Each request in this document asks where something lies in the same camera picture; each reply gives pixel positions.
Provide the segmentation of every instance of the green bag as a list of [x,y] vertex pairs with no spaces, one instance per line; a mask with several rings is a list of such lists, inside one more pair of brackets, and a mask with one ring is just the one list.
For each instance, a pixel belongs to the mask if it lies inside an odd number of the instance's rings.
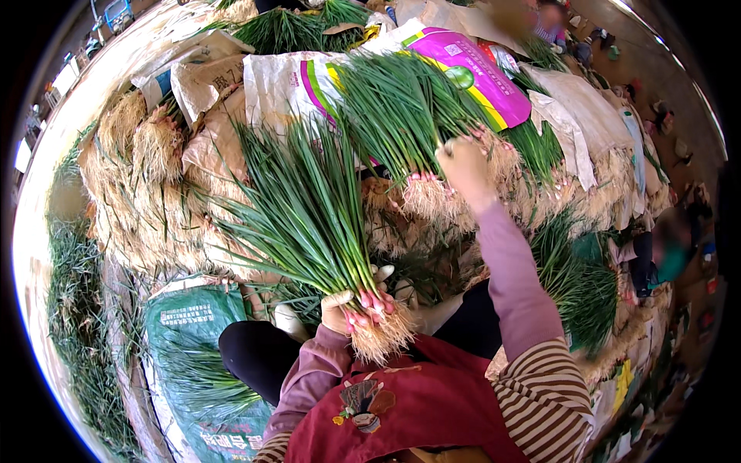
[[275,408],[260,399],[236,419],[216,422],[202,407],[190,406],[182,386],[187,373],[165,355],[172,341],[218,349],[219,335],[231,323],[247,319],[237,284],[206,285],[163,293],[147,303],[146,328],[162,392],[188,444],[202,462],[251,461],[262,447],[262,433]]

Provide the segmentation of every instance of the pink sleeve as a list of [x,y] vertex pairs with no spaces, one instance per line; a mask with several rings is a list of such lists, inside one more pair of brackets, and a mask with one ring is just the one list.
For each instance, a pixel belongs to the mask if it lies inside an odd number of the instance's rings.
[[478,217],[481,254],[489,266],[489,296],[499,316],[510,362],[535,344],[564,336],[561,318],[538,281],[530,245],[495,201]]
[[306,413],[350,370],[350,340],[323,324],[316,337],[309,339],[299,351],[299,358],[283,380],[280,401],[263,433],[269,441],[277,433],[292,431]]

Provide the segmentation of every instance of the black pants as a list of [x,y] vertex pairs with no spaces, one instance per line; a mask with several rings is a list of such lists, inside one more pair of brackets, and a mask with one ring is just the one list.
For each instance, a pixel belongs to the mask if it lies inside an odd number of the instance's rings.
[[636,288],[636,295],[648,297],[651,295],[648,284],[658,282],[656,264],[651,261],[654,257],[654,241],[651,232],[641,233],[633,239],[633,251],[636,253],[636,258],[628,261],[631,280]]
[[255,7],[257,13],[264,13],[275,7],[284,7],[287,10],[295,10],[296,8],[301,11],[306,10],[306,7],[299,0],[255,0]]
[[[487,279],[466,291],[461,307],[433,337],[475,356],[493,358],[502,345],[502,335],[488,285]],[[232,323],[219,337],[224,367],[276,406],[281,384],[299,357],[300,347],[270,322]],[[413,347],[409,353],[416,358]]]

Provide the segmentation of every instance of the knee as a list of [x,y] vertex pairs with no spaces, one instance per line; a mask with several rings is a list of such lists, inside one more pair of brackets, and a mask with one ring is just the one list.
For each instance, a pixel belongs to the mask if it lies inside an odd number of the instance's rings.
[[241,321],[227,326],[219,335],[219,351],[229,351],[232,346],[243,350],[260,339],[260,333],[268,327],[270,322]]

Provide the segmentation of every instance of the striped sleeve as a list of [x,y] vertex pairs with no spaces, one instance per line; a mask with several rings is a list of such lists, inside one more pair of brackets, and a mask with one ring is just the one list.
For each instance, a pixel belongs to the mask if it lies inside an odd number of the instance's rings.
[[531,462],[579,461],[594,418],[584,379],[561,338],[514,359],[494,392],[510,437]]
[[288,439],[293,431],[278,433],[262,445],[260,451],[252,459],[254,463],[282,463],[288,449]]

